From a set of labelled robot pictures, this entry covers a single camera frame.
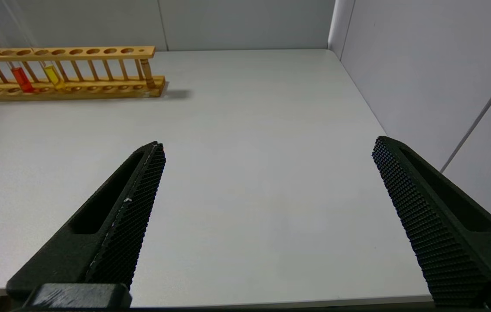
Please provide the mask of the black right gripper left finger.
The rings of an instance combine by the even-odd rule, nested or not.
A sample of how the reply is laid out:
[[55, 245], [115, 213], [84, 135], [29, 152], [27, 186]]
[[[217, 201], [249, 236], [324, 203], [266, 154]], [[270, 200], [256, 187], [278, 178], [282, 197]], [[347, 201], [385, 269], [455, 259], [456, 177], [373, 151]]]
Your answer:
[[130, 288], [165, 163], [159, 142], [135, 150], [8, 280], [7, 294], [26, 300], [46, 283]]

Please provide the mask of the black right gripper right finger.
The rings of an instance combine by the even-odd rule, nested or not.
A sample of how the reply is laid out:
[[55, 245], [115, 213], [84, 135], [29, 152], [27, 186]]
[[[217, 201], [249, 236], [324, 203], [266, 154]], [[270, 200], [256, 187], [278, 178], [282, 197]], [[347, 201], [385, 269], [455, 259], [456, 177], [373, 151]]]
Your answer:
[[372, 158], [435, 306], [491, 309], [491, 214], [398, 140]]

